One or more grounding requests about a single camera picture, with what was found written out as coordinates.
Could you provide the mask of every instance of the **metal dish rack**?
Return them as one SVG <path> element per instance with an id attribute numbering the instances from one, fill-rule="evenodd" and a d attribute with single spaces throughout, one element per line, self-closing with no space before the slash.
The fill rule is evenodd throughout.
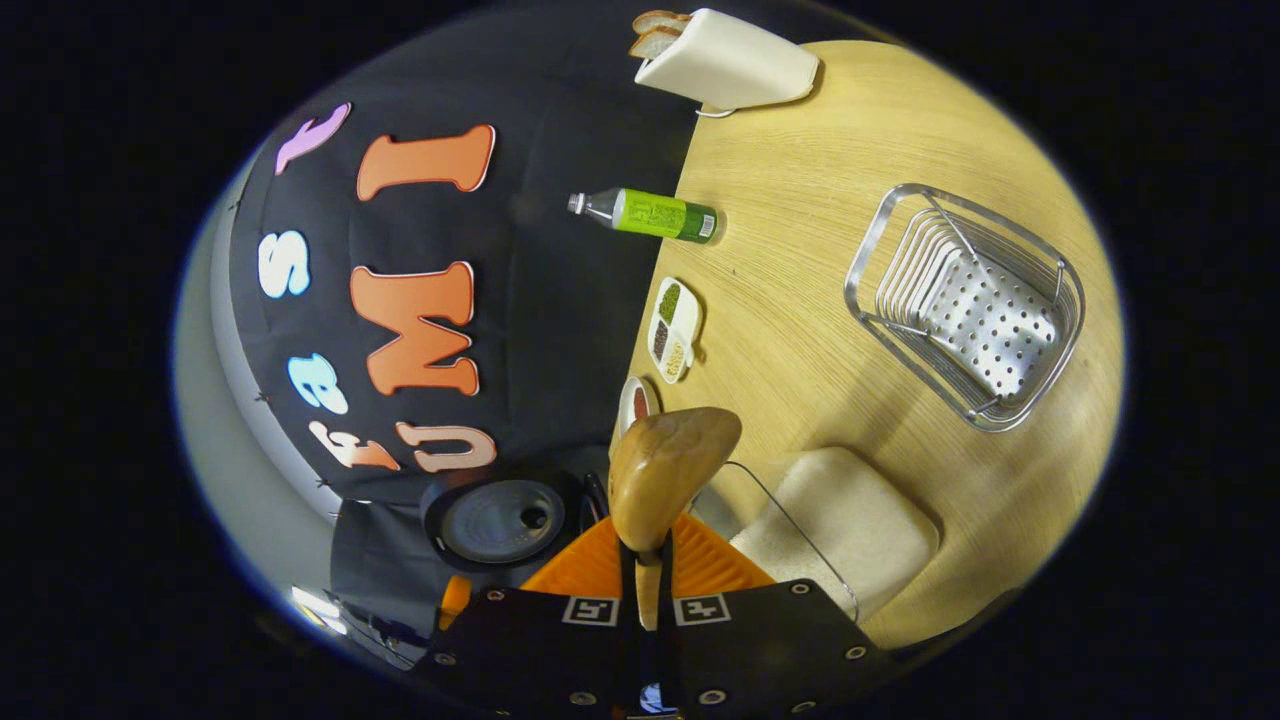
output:
<path id="1" fill-rule="evenodd" d="M 887 269 L 867 278 L 879 241 L 897 228 Z M 886 258 L 877 259 L 883 266 Z M 859 288 L 864 297 L 874 288 L 870 311 L 859 305 Z M 1080 278 L 1052 246 L 987 208 L 918 183 L 881 201 L 845 278 L 845 304 L 986 432 L 1027 419 L 1062 373 L 1084 322 Z"/>

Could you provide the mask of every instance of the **gray wall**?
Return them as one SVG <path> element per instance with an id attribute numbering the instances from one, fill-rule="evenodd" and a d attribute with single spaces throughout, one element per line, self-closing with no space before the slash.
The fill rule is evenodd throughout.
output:
<path id="1" fill-rule="evenodd" d="M 273 589 L 287 596 L 291 584 L 329 585 L 328 512 L 337 512 L 339 498 L 315 487 L 314 470 L 265 404 L 253 401 L 257 387 L 229 324 L 229 208 L 248 168 L 214 204 L 192 250 L 175 316 L 173 383 L 191 466 L 210 509 Z M 215 342 L 215 315 L 221 342 Z"/>

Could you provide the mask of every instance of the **pink letter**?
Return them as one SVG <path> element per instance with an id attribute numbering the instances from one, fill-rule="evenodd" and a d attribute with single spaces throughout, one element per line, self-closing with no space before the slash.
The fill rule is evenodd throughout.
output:
<path id="1" fill-rule="evenodd" d="M 296 160 L 307 152 L 311 152 L 316 147 L 325 143 L 326 140 L 333 137 L 333 133 L 338 132 L 342 123 L 351 114 L 351 102 L 343 102 L 334 108 L 333 114 L 329 119 L 320 123 L 316 127 L 311 127 L 311 123 L 316 122 L 315 118 L 302 123 L 298 132 L 284 141 L 280 150 L 275 154 L 275 174 L 284 172 L 284 167 L 289 164 L 289 160 Z"/>

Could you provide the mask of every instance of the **wooden handle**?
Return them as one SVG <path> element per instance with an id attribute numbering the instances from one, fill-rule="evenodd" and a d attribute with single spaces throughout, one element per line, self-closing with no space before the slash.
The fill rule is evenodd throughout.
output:
<path id="1" fill-rule="evenodd" d="M 609 509 L 618 538 L 640 556 L 636 600 L 646 630 L 658 628 L 662 557 L 655 551 L 741 434 L 733 413 L 695 407 L 637 420 L 617 445 L 609 464 Z"/>

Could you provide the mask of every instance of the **plastic bottle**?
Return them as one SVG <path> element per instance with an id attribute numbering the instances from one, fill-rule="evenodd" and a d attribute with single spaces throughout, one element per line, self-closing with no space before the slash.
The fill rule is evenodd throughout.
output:
<path id="1" fill-rule="evenodd" d="M 718 240 L 723 225 L 719 213 L 705 205 L 626 187 L 611 187 L 594 195 L 575 192 L 568 196 L 568 210 L 616 231 L 703 245 Z"/>

